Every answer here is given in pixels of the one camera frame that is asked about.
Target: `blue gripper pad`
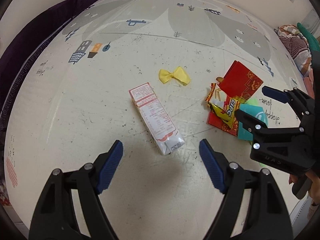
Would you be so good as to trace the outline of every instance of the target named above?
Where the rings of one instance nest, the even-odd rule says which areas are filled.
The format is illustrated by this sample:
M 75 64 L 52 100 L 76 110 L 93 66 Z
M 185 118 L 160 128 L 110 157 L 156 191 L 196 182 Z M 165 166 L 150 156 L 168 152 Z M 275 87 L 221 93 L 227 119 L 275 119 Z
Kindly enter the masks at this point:
M 267 86 L 264 86 L 262 88 L 262 94 L 266 97 L 275 99 L 281 103 L 288 103 L 290 99 L 288 98 L 287 94 L 285 92 L 282 92 L 278 89 L 273 89 Z
M 213 183 L 213 186 L 224 194 L 226 185 L 224 183 L 223 171 L 220 168 L 217 160 L 213 156 L 212 148 L 207 145 L 204 139 L 200 141 L 199 151 L 204 166 L 207 169 L 209 177 Z
M 113 149 L 109 151 L 109 157 L 102 166 L 102 169 L 99 173 L 99 182 L 97 185 L 97 191 L 99 194 L 107 189 L 110 185 L 110 182 L 113 178 L 113 175 L 116 172 L 116 169 L 119 165 L 119 162 L 123 155 L 123 144 L 118 142 Z

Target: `barcode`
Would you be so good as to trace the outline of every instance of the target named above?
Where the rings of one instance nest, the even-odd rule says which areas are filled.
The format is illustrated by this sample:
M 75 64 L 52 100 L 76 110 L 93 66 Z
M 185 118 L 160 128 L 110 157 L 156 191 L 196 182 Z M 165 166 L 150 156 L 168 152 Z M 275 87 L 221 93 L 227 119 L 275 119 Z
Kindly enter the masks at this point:
M 173 145 L 173 146 L 171 147 L 171 151 L 173 152 L 174 150 L 176 150 L 176 149 L 178 149 L 178 148 L 180 148 L 180 147 L 181 147 L 181 143 L 178 142 L 177 144 L 175 144 L 175 145 Z

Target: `red packet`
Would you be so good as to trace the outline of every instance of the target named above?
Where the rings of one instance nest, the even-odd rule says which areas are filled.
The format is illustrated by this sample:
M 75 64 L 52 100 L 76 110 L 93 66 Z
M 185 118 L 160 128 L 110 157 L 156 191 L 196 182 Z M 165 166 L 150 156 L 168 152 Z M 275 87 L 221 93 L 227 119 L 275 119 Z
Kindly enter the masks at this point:
M 239 61 L 234 61 L 219 87 L 229 97 L 241 97 L 248 100 L 262 85 L 263 81 Z M 210 111 L 207 124 L 211 124 L 234 136 L 238 134 L 239 122 L 235 119 L 229 128 L 216 114 Z

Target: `yellow bow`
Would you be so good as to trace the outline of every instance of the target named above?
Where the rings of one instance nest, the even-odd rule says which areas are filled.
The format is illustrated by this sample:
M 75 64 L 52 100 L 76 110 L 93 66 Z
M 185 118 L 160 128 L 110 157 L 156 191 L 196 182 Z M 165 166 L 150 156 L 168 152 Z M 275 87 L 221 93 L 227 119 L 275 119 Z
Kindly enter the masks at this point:
M 171 78 L 178 79 L 183 83 L 183 85 L 188 85 L 191 81 L 188 74 L 184 71 L 182 67 L 177 67 L 173 73 L 170 73 L 169 71 L 165 69 L 160 69 L 159 71 L 159 79 L 163 84 L 167 83 Z

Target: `teal card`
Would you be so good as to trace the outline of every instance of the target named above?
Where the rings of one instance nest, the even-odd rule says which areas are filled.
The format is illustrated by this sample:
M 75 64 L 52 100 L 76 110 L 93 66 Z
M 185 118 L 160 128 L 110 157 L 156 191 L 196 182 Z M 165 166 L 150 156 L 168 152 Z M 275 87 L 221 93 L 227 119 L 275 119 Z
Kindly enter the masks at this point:
M 246 112 L 249 115 L 254 116 L 255 118 L 264 122 L 268 126 L 268 119 L 267 119 L 266 114 L 264 113 L 263 108 L 261 106 L 251 106 L 248 104 L 240 104 L 240 110 Z M 242 127 L 241 122 L 239 122 L 238 138 L 240 140 L 247 140 L 247 141 L 253 140 L 252 133 L 250 133 L 246 129 L 244 129 Z

